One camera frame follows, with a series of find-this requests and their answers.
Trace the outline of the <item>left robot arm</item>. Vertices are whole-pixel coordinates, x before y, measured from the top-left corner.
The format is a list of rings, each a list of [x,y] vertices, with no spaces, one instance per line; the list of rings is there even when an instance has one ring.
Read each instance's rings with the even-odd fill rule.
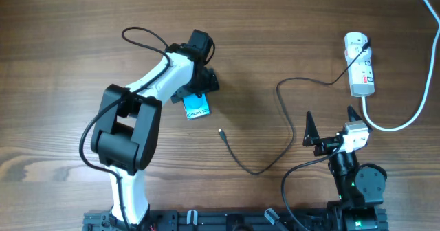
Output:
[[[148,221],[144,171],[157,148],[162,107],[183,102],[189,118],[209,114],[206,94],[219,90],[214,70],[206,67],[214,52],[208,33],[194,30],[188,42],[166,45],[161,61],[141,79],[105,89],[86,132],[92,134],[97,170],[112,176],[111,227],[137,230]]]

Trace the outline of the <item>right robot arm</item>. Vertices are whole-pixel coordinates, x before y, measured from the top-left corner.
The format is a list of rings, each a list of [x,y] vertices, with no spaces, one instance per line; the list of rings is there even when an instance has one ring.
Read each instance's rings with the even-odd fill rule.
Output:
[[[356,151],[368,144],[372,128],[354,108],[347,107],[349,121],[333,137],[320,137],[311,112],[306,115],[303,145],[313,146],[313,154],[326,155],[335,180],[338,201],[326,207],[324,227],[329,230],[388,230],[384,203],[387,173],[378,165],[358,162]]]

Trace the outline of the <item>Galaxy S25 smartphone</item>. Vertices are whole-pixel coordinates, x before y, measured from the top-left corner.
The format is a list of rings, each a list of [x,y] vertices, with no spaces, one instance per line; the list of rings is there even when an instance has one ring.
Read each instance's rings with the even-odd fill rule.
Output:
[[[205,94],[200,97],[192,94],[183,98],[186,117],[189,120],[202,118],[211,114],[210,107]]]

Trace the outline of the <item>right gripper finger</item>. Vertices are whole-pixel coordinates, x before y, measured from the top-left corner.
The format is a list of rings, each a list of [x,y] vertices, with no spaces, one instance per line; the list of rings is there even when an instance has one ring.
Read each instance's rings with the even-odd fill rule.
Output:
[[[316,128],[313,116],[310,111],[306,114],[306,126],[305,134],[303,139],[303,146],[313,146],[317,145],[320,141],[320,136]]]
[[[368,128],[369,132],[373,131],[373,128],[363,119],[361,118],[358,113],[355,111],[355,109],[353,108],[352,105],[349,105],[347,107],[347,114],[348,114],[348,118],[350,122],[355,122],[355,121],[363,121],[363,123],[365,123],[365,125]]]

